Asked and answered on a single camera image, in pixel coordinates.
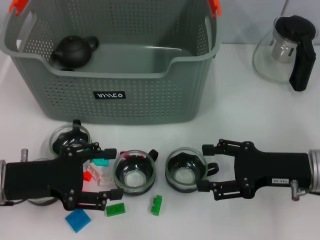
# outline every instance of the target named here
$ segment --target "black teapot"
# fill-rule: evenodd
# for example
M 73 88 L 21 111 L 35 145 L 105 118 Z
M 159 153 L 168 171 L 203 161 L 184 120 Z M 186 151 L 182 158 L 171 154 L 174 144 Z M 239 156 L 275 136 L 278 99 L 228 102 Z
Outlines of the black teapot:
M 52 53 L 66 68 L 80 68 L 91 59 L 92 53 L 99 47 L 99 40 L 95 36 L 81 38 L 79 36 L 67 36 Z

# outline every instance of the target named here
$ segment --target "small glass bowl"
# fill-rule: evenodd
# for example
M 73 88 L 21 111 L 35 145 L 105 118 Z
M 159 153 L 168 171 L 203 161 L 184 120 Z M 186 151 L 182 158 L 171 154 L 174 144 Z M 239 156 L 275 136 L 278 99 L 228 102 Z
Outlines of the small glass bowl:
M 49 148 L 55 157 L 59 156 L 61 147 L 77 147 L 90 144 L 89 131 L 81 125 L 70 123 L 55 130 L 49 140 Z
M 146 152 L 127 151 L 116 159 L 112 174 L 118 188 L 126 194 L 139 196 L 148 192 L 155 183 L 155 161 Z
M 189 147 L 182 147 L 169 154 L 165 162 L 165 178 L 178 192 L 197 191 L 196 182 L 206 179 L 208 163 L 203 155 Z
M 36 159 L 33 162 L 41 162 L 41 161 L 48 161 L 51 160 L 50 158 L 40 158 Z M 30 202 L 33 205 L 36 206 L 49 206 L 51 204 L 54 204 L 56 201 L 58 201 L 58 198 L 55 197 L 42 197 L 42 198 L 34 198 L 34 199 L 28 199 L 28 202 Z

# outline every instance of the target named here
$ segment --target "red block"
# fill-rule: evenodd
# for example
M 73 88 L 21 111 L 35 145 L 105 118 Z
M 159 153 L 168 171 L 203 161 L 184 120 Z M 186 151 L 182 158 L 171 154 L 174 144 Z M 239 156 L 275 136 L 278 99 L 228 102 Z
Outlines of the red block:
M 91 176 L 90 172 L 86 171 L 86 172 L 83 173 L 83 179 L 85 181 L 90 182 L 91 178 L 92 178 L 92 176 Z
M 129 158 L 131 158 L 131 157 L 133 157 L 134 155 L 125 155 L 124 156 L 124 159 L 126 159 L 126 160 L 128 160 Z M 139 156 L 137 156 L 138 158 L 140 158 L 140 159 L 144 159 L 145 157 L 144 156 L 141 156 L 141 155 L 139 155 Z

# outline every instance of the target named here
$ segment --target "glass pitcher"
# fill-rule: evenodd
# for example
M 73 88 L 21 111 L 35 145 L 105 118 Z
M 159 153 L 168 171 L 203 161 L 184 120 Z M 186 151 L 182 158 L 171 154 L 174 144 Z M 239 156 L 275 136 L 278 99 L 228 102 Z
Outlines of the glass pitcher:
M 255 70 L 267 80 L 290 83 L 295 91 L 304 91 L 316 61 L 313 40 L 317 36 L 318 29 L 301 16 L 276 18 L 273 30 L 254 51 Z

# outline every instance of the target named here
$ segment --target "white wall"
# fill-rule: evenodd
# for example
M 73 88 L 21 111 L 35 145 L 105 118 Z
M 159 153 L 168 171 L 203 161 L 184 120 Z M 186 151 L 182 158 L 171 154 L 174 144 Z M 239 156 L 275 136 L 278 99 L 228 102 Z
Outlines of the white wall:
M 0 23 L 13 0 L 0 0 Z M 223 42 L 256 44 L 272 28 L 286 0 L 220 0 Z M 289 0 L 286 15 L 300 15 L 320 28 L 320 0 Z

